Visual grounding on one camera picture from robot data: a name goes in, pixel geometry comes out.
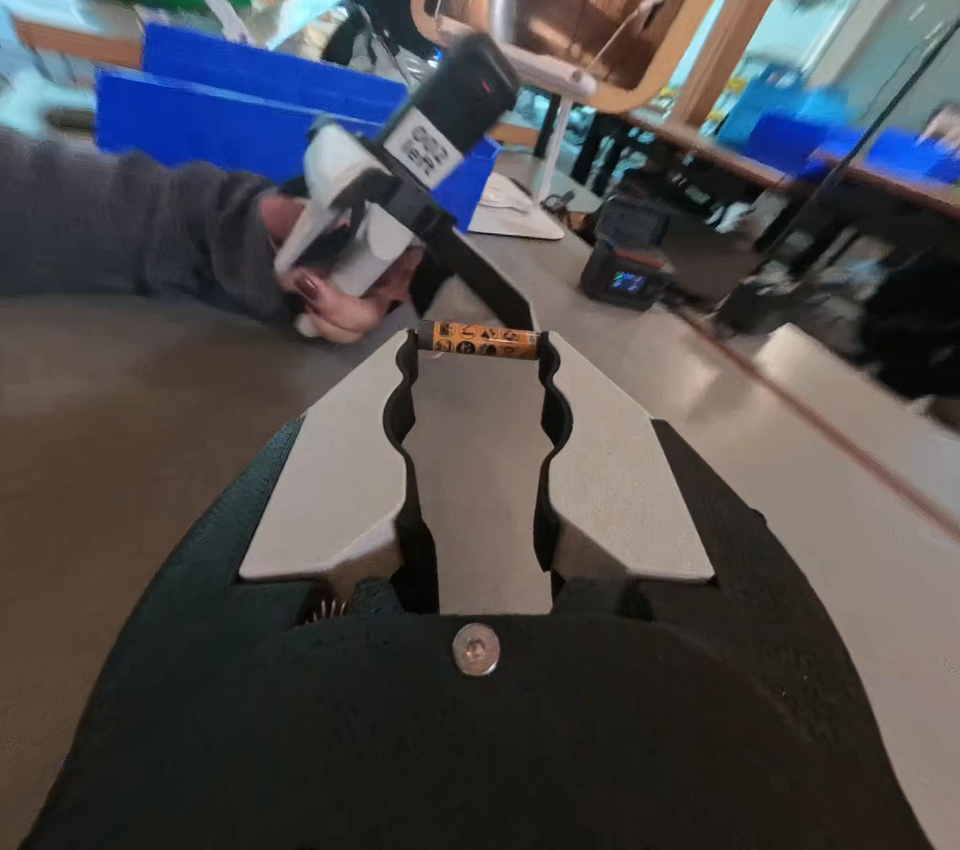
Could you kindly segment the person's left hand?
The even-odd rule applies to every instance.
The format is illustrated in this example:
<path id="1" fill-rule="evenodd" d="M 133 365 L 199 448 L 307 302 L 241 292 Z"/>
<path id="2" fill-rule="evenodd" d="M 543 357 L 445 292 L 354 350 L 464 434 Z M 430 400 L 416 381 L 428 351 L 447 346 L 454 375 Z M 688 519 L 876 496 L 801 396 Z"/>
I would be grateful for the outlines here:
<path id="1" fill-rule="evenodd" d="M 259 197 L 259 214 L 272 244 L 286 241 L 305 208 L 304 200 L 276 191 Z M 422 247 L 407 248 L 360 297 L 343 293 L 316 269 L 296 268 L 275 278 L 282 291 L 294 294 L 303 305 L 302 314 L 316 338 L 350 344 L 410 301 L 411 282 L 423 256 Z"/>

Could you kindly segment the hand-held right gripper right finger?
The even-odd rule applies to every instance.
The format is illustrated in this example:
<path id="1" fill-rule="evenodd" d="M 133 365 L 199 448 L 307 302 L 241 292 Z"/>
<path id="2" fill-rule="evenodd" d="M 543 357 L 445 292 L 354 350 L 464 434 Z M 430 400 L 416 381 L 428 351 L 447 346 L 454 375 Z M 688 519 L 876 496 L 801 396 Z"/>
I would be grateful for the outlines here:
<path id="1" fill-rule="evenodd" d="M 614 605 L 640 583 L 714 583 L 707 553 L 654 418 L 555 331 L 538 340 L 534 556 L 551 609 L 585 586 Z"/>

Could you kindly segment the person's left forearm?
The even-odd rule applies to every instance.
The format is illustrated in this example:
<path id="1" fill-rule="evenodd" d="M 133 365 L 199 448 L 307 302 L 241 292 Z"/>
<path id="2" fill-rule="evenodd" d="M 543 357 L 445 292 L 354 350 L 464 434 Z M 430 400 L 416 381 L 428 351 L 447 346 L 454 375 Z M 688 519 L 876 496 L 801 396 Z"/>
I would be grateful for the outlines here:
<path id="1" fill-rule="evenodd" d="M 267 324 L 291 311 L 259 203 L 266 179 L 169 168 L 1 133 L 1 293 L 192 298 Z"/>

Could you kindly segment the orange battery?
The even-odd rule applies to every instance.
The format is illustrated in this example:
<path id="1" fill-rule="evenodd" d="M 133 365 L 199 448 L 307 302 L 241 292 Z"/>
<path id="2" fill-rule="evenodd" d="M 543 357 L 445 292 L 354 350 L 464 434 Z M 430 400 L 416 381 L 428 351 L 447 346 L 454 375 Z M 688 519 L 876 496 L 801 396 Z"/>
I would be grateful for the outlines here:
<path id="1" fill-rule="evenodd" d="M 414 330 L 419 350 L 438 354 L 533 362 L 540 357 L 535 330 L 420 320 Z"/>

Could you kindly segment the brown-topped desk black legs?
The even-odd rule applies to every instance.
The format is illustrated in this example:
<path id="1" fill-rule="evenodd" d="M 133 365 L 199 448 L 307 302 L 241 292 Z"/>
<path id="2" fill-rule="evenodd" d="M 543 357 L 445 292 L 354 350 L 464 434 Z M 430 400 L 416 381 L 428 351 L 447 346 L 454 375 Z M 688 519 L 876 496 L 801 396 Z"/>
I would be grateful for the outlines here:
<path id="1" fill-rule="evenodd" d="M 666 148 L 678 154 L 676 159 L 681 162 L 689 159 L 706 162 L 762 191 L 800 194 L 810 189 L 809 183 L 803 179 L 790 176 L 768 164 L 742 157 L 685 124 L 665 119 L 644 109 L 625 112 L 620 114 L 620 117 L 627 124 L 662 141 Z M 921 184 L 875 170 L 859 159 L 852 160 L 845 166 L 843 178 L 850 183 L 878 189 L 894 196 L 915 210 L 932 212 L 951 223 L 959 222 L 958 187 Z"/>

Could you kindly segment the light blue tool caddy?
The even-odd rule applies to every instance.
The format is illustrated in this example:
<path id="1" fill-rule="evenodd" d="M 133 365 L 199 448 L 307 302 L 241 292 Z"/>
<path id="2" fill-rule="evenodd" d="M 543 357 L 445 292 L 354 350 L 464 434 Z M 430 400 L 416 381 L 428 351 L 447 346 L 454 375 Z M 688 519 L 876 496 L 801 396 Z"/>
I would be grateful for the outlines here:
<path id="1" fill-rule="evenodd" d="M 805 71 L 769 64 L 742 91 L 716 132 L 725 148 L 744 147 L 760 119 L 779 114 L 815 124 L 845 124 L 849 90 L 837 84 L 811 84 Z"/>

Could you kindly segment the black power station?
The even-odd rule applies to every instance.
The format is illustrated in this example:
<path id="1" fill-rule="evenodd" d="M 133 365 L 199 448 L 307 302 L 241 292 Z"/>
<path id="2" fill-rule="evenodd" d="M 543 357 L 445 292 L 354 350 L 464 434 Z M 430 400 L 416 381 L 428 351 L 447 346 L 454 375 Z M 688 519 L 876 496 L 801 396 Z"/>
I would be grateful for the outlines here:
<path id="1" fill-rule="evenodd" d="M 591 215 L 594 243 L 579 280 L 589 299 L 634 312 L 648 311 L 675 289 L 664 251 L 673 209 L 651 197 L 616 194 Z"/>

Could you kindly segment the light on black tripod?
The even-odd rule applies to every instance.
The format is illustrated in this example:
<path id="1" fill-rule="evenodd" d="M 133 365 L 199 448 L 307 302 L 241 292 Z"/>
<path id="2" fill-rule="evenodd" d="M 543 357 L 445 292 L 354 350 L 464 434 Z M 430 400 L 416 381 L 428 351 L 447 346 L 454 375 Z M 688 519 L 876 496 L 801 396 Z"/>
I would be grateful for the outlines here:
<path id="1" fill-rule="evenodd" d="M 832 243 L 847 230 L 854 238 L 894 236 L 894 245 L 901 249 L 945 249 L 947 256 L 958 259 L 958 185 L 948 187 L 931 176 L 905 175 L 902 163 L 873 156 L 882 125 L 957 37 L 958 28 L 954 20 L 841 159 L 834 160 L 830 151 L 817 153 L 829 163 L 830 171 L 798 208 L 781 215 L 786 222 L 776 226 L 767 248 L 773 256 L 792 233 L 804 228 L 813 232 L 811 243 L 789 263 L 784 280 L 798 285 L 810 279 Z"/>

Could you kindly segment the dark blue plastic bin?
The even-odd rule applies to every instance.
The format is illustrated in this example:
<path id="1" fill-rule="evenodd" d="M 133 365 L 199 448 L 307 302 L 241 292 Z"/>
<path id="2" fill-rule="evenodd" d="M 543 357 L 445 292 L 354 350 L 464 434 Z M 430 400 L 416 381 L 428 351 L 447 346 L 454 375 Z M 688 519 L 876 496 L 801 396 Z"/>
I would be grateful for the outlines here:
<path id="1" fill-rule="evenodd" d="M 800 118 L 783 112 L 763 112 L 747 137 L 741 154 L 797 179 L 821 179 L 828 163 L 855 148 L 863 131 L 854 126 Z M 922 185 L 954 185 L 959 179 L 958 153 L 938 140 L 921 139 L 898 128 L 880 131 L 859 154 L 872 172 Z"/>

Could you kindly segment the large blue plastic bin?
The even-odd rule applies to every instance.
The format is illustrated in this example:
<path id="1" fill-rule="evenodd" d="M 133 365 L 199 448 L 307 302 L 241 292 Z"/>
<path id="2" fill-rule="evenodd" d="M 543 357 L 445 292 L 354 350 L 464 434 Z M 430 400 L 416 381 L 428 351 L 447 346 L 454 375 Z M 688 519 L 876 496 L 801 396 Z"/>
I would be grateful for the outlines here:
<path id="1" fill-rule="evenodd" d="M 318 119 L 373 138 L 420 85 L 150 23 L 140 69 L 97 72 L 95 142 L 114 155 L 144 153 L 169 169 L 206 162 L 286 185 L 303 176 Z M 490 130 L 435 191 L 463 234 L 499 154 Z"/>

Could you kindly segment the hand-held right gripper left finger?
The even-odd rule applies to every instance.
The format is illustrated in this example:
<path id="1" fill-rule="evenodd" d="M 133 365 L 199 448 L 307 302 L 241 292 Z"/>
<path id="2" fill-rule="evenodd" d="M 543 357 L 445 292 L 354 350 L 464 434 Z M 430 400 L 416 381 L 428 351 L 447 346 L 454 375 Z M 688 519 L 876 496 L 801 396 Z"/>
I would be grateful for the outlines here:
<path id="1" fill-rule="evenodd" d="M 241 580 L 318 582 L 341 603 L 363 580 L 389 580 L 408 612 L 438 613 L 436 545 L 403 446 L 418 370 L 415 332 L 398 331 L 306 409 Z"/>

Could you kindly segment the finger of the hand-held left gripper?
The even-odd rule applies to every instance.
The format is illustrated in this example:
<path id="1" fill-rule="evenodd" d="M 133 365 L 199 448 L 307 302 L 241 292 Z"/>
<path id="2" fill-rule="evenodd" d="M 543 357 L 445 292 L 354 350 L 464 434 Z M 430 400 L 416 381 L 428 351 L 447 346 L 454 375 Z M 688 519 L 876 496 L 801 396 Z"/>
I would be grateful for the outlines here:
<path id="1" fill-rule="evenodd" d="M 501 322 L 517 331 L 538 332 L 532 305 L 522 291 L 486 255 L 476 249 L 450 224 L 429 232 L 418 232 L 423 256 L 410 283 L 410 300 L 425 316 L 443 286 L 452 279 L 461 281 Z"/>

